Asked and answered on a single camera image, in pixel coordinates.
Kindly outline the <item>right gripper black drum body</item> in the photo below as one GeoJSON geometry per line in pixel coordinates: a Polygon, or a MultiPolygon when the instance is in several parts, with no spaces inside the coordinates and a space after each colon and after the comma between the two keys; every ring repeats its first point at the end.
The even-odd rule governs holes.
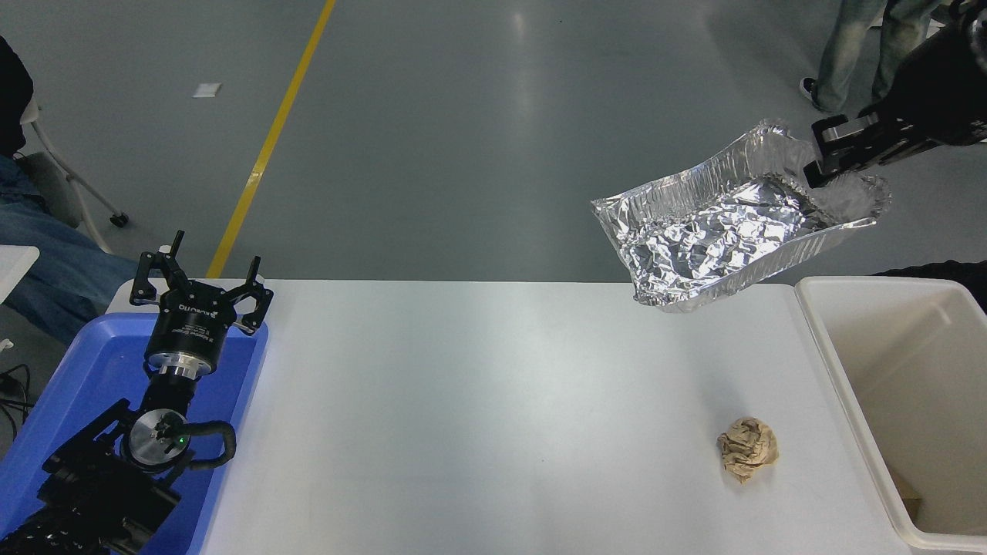
{"type": "Polygon", "coordinates": [[[955,22],[912,50],[878,113],[940,144],[985,140],[985,21],[955,22]]]}

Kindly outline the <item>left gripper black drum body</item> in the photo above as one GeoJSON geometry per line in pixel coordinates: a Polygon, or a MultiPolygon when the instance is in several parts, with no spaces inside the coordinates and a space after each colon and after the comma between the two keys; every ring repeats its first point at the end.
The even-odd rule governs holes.
{"type": "Polygon", "coordinates": [[[160,313],[146,348],[146,361],[165,355],[193,356],[218,362],[235,312],[225,289],[204,282],[173,288],[160,301],[160,313]]]}

